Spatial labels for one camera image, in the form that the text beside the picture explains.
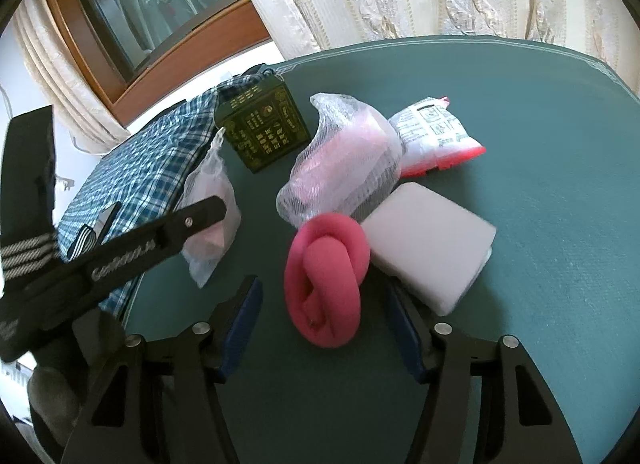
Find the gloved left hand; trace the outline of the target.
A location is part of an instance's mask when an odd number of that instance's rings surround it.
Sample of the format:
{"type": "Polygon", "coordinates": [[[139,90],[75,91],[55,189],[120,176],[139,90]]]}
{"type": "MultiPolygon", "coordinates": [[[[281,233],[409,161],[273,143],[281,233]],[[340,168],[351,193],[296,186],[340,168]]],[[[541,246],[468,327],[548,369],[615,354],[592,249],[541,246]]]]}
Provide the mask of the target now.
{"type": "Polygon", "coordinates": [[[37,365],[27,385],[29,405],[37,437],[55,461],[70,439],[89,389],[124,341],[117,319],[93,309],[34,352],[37,365]]]}

